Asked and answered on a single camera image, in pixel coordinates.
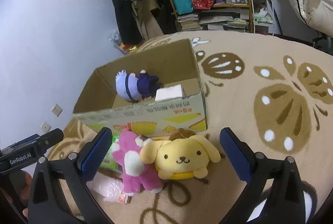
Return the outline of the person's left hand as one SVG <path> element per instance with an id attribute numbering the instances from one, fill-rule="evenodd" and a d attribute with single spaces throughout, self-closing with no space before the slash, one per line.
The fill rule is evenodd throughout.
<path id="1" fill-rule="evenodd" d="M 28 201 L 30 196 L 30 187 L 32 177 L 26 171 L 20 170 L 9 175 L 10 182 L 14 185 L 14 190 L 20 197 L 20 201 L 25 206 L 22 210 L 22 215 L 28 218 Z"/>

